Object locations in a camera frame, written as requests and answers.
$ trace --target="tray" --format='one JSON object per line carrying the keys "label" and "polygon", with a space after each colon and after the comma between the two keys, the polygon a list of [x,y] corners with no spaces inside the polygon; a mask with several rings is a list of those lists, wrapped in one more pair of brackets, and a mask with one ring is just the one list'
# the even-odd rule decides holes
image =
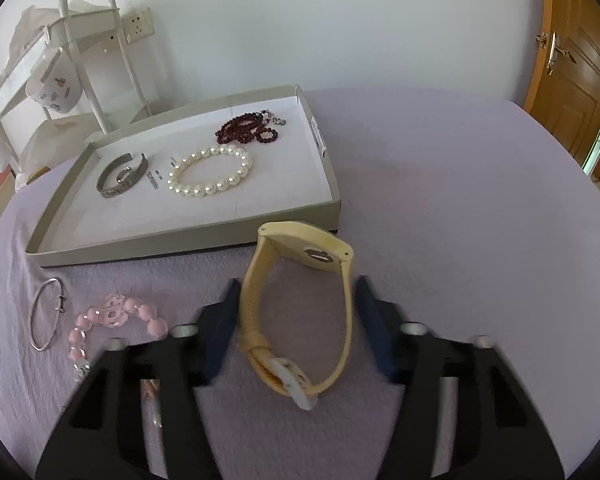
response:
{"label": "tray", "polygon": [[[183,156],[215,145],[214,132],[245,112],[271,110],[285,119],[278,140],[242,147],[253,169],[239,186],[203,198],[168,189],[168,173]],[[96,190],[103,168],[124,153],[149,170],[127,192],[106,199]],[[182,177],[201,184],[237,169],[215,156]],[[109,183],[114,183],[113,171]],[[27,254],[42,267],[144,258],[252,243],[264,222],[298,220],[335,231],[340,195],[328,150],[298,86],[284,86],[190,104],[130,124],[92,142],[42,213]]]}

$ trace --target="brown wooden door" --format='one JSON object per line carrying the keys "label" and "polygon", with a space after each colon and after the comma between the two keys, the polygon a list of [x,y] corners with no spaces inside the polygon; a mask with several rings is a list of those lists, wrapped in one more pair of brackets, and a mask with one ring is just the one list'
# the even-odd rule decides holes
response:
{"label": "brown wooden door", "polygon": [[600,6],[595,0],[544,0],[538,59],[524,108],[578,164],[584,163],[600,130]]}

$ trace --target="yellow watch strap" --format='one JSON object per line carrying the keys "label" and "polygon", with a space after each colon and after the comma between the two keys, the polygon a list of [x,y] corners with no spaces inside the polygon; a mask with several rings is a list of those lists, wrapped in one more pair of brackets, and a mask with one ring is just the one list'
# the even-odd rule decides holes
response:
{"label": "yellow watch strap", "polygon": [[[267,231],[273,232],[274,235],[267,236]],[[285,241],[289,240],[292,247],[285,245]],[[310,248],[305,251],[307,253],[312,251],[328,254],[325,258],[332,258],[332,262],[321,264],[320,261],[308,260],[306,254],[301,253],[303,247]],[[280,256],[292,257],[315,268],[336,271],[342,277],[346,306],[344,345],[335,370],[329,377],[318,384],[311,384],[307,380],[302,385],[308,397],[316,396],[338,379],[349,357],[353,328],[350,285],[353,250],[330,233],[301,222],[272,222],[264,224],[259,229],[256,251],[244,277],[240,294],[240,349],[265,384],[281,395],[291,396],[288,388],[276,374],[273,363],[276,356],[270,350],[271,345],[260,333],[259,303],[262,286]]]}

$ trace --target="table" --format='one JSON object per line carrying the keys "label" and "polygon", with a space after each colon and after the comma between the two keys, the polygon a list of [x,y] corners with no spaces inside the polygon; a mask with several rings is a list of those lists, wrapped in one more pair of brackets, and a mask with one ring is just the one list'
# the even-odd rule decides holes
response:
{"label": "table", "polygon": [[[342,194],[339,236],[356,273],[439,335],[491,335],[544,418],[567,474],[600,437],[600,194],[560,144],[515,104],[424,89],[307,92]],[[64,340],[43,354],[26,316],[61,276],[72,315],[108,292],[188,322],[242,277],[252,247],[39,269],[24,245],[65,164],[11,200],[0,220],[0,437],[32,473],[72,387]],[[278,355],[325,377],[344,335],[335,276],[285,262],[267,285],[263,330]],[[52,313],[40,321],[52,322]],[[90,333],[146,340],[139,325]],[[226,480],[375,478],[402,395],[375,370],[356,322],[350,361],[308,413],[272,393],[232,344],[199,390]],[[152,467],[162,472],[148,430]]]}

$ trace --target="door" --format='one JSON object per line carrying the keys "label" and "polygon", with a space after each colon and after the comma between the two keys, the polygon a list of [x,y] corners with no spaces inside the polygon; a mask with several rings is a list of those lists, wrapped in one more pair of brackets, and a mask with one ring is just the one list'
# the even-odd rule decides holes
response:
{"label": "door", "polygon": [[600,130],[600,6],[544,0],[525,110],[583,165]]}

